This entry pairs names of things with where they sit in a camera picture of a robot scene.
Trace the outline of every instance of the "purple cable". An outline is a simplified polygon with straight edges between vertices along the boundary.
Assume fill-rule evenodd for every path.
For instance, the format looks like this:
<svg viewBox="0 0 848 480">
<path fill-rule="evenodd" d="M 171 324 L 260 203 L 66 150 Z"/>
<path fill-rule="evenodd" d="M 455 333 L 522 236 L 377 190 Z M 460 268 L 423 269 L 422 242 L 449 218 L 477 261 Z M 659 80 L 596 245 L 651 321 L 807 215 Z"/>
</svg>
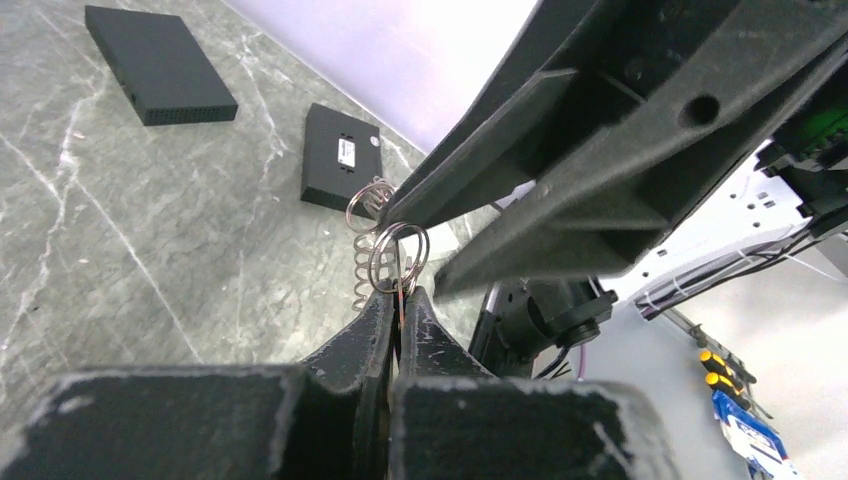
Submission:
<svg viewBox="0 0 848 480">
<path fill-rule="evenodd" d="M 580 345 L 580 368 L 577 369 L 577 380 L 582 382 L 586 374 L 586 344 Z"/>
</svg>

